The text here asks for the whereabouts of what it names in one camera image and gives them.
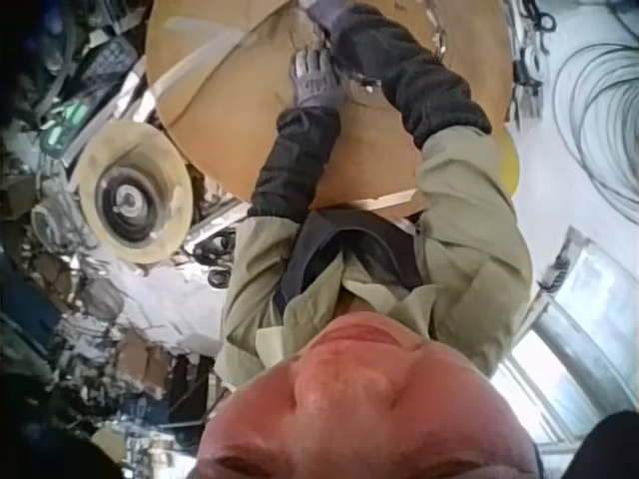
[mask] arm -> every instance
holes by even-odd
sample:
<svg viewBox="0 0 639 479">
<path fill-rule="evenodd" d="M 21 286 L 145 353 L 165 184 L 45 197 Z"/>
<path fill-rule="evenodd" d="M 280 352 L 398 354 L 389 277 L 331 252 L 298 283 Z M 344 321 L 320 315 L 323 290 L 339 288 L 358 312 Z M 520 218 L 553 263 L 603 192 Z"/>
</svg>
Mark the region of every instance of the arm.
<svg viewBox="0 0 639 479">
<path fill-rule="evenodd" d="M 319 54 L 304 52 L 303 65 L 301 55 L 296 56 L 292 76 L 297 105 L 278 119 L 278 138 L 256 183 L 249 218 L 238 226 L 224 344 L 216 361 L 216 371 L 230 386 L 238 387 L 264 369 L 256 351 L 257 332 L 279 325 L 273 296 L 339 136 L 336 107 L 342 95 L 335 92 L 336 77 L 329 76 L 326 84 L 320 71 L 309 71 L 320 63 L 329 67 L 327 52 L 321 59 Z"/>
<path fill-rule="evenodd" d="M 320 22 L 343 63 L 381 80 L 422 150 L 417 185 L 431 206 L 416 249 L 424 280 L 438 286 L 431 335 L 491 374 L 528 300 L 530 261 L 490 124 L 467 83 L 375 8 L 342 7 Z"/>
</svg>

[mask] gray glove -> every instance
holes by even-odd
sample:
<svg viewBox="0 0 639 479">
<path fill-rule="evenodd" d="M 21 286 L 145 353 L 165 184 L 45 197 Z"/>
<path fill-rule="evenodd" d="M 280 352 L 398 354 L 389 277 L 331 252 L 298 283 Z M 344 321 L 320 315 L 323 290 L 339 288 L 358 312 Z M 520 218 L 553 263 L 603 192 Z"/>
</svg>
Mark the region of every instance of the gray glove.
<svg viewBox="0 0 639 479">
<path fill-rule="evenodd" d="M 298 107 L 338 109 L 348 98 L 345 81 L 326 48 L 297 52 L 291 65 L 291 80 Z"/>
<path fill-rule="evenodd" d="M 329 32 L 337 17 L 352 3 L 352 0 L 300 0 L 300 6 L 309 17 Z"/>
</svg>

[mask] spool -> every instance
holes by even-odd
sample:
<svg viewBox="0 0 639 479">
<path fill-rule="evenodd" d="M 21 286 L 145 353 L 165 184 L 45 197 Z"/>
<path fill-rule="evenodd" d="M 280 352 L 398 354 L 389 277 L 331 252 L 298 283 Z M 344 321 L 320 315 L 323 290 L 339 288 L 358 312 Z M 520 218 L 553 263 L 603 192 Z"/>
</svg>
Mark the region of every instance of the spool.
<svg viewBox="0 0 639 479">
<path fill-rule="evenodd" d="M 87 224 L 126 261 L 158 262 L 180 247 L 193 216 L 193 190 L 180 153 L 147 124 L 107 125 L 77 166 Z"/>
</svg>

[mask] khaki jacket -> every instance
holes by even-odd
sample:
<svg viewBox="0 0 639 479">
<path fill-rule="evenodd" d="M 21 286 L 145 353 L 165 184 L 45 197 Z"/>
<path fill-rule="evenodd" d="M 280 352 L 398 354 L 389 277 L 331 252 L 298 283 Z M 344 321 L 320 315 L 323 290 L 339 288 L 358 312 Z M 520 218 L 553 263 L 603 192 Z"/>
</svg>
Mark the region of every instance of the khaki jacket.
<svg viewBox="0 0 639 479">
<path fill-rule="evenodd" d="M 422 157 L 417 187 L 430 208 L 414 241 L 424 286 L 413 291 L 375 283 L 356 258 L 339 254 L 281 317 L 272 298 L 300 225 L 250 218 L 238 226 L 216 362 L 232 390 L 320 333 L 342 288 L 424 338 L 434 335 L 484 374 L 494 373 L 520 325 L 531 282 L 528 250 L 499 181 L 497 146 L 477 130 L 453 127 L 431 137 Z"/>
</svg>

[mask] yellow object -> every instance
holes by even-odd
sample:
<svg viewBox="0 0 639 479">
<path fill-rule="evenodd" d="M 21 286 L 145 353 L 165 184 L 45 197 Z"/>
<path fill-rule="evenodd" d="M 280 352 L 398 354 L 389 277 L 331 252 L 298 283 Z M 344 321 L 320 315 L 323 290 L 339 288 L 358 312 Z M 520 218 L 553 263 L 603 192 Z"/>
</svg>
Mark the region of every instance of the yellow object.
<svg viewBox="0 0 639 479">
<path fill-rule="evenodd" d="M 508 130 L 504 127 L 494 135 L 501 155 L 499 178 L 510 196 L 514 196 L 519 187 L 519 155 Z"/>
<path fill-rule="evenodd" d="M 154 263 L 180 247 L 191 226 L 193 189 L 180 153 L 162 132 L 131 121 L 109 124 L 89 142 L 77 168 L 87 224 L 121 259 Z M 108 175 L 118 169 L 136 172 L 157 192 L 159 219 L 143 241 L 130 243 L 115 234 L 105 220 L 106 207 L 99 206 Z"/>
</svg>

